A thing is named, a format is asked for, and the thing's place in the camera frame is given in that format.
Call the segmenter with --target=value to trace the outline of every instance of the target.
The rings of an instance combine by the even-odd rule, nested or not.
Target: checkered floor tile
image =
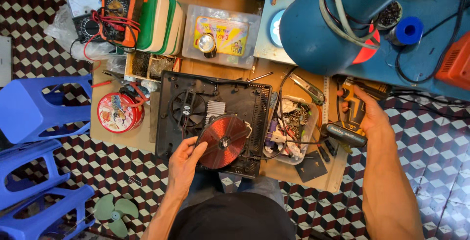
[[[89,63],[77,63],[53,38],[44,34],[63,4],[65,0],[0,0],[0,33],[13,38],[14,78],[84,75],[90,70]],[[89,103],[76,85],[65,85],[64,92],[68,105]],[[460,108],[423,104],[454,115],[468,114]],[[425,237],[467,239],[470,120],[450,121],[416,110],[417,107],[412,102],[390,98],[384,110],[396,134],[403,170],[416,194]],[[89,135],[64,137],[61,141],[63,147],[55,151],[56,163],[62,172],[71,172],[71,179],[61,187],[76,189],[91,185],[96,193],[86,205],[88,214],[94,203],[108,193],[132,200],[139,208],[139,217],[125,219],[129,228],[127,239],[142,236],[165,194],[167,165],[149,151],[102,142]],[[308,239],[312,232],[332,239],[369,238],[362,212],[367,153],[365,149],[352,151],[337,193],[279,182],[286,211],[297,226],[297,239]],[[46,177],[41,161],[26,165],[25,170],[23,176],[37,182]],[[220,179],[226,192],[236,191],[241,180],[225,174]],[[98,221],[92,231],[112,235],[107,221]]]

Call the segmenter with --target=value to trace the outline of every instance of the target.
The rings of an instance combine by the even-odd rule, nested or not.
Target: measuring tape
[[[329,81],[331,77],[323,77],[323,94],[325,95],[325,102],[323,103],[323,109],[321,112],[321,124],[328,123],[328,111],[329,111]]]

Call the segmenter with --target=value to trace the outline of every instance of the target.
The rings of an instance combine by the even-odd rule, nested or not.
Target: forearm
[[[392,129],[368,136],[363,210],[374,240],[423,239],[419,209],[400,164]]]
[[[141,240],[167,239],[183,200],[169,188]]]

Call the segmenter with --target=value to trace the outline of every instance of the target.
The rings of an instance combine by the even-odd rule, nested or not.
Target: copper wire coil
[[[230,164],[242,152],[249,131],[243,120],[234,115],[223,115],[203,130],[197,144],[207,142],[207,149],[199,162],[210,169]]]

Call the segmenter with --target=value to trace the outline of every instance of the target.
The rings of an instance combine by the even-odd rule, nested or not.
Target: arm
[[[170,234],[179,207],[188,196],[196,163],[207,148],[207,142],[194,148],[197,136],[185,139],[173,153],[168,165],[168,186],[165,196],[141,240],[163,240]]]
[[[398,159],[388,115],[367,93],[357,86],[354,91],[366,103],[361,128],[368,138],[362,205],[367,231],[374,240],[424,239],[416,197]]]

